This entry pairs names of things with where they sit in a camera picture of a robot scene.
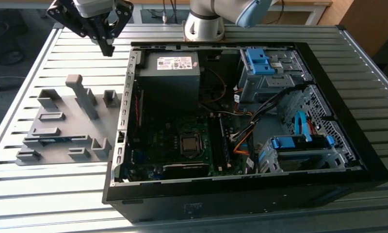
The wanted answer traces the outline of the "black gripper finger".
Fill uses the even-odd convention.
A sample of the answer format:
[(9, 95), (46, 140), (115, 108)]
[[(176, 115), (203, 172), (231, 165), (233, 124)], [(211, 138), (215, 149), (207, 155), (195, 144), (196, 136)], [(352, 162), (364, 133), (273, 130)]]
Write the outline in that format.
[[(133, 12), (133, 4), (127, 0), (115, 0), (113, 9), (103, 16), (103, 33), (101, 33), (101, 51), (103, 55), (111, 57), (115, 46), (113, 40), (121, 33), (125, 25), (129, 22)], [(116, 20), (109, 22), (109, 15), (116, 15)]]
[(89, 37), (99, 45), (103, 55), (108, 56), (108, 14), (81, 17), (72, 0), (54, 0), (46, 13), (80, 37)]

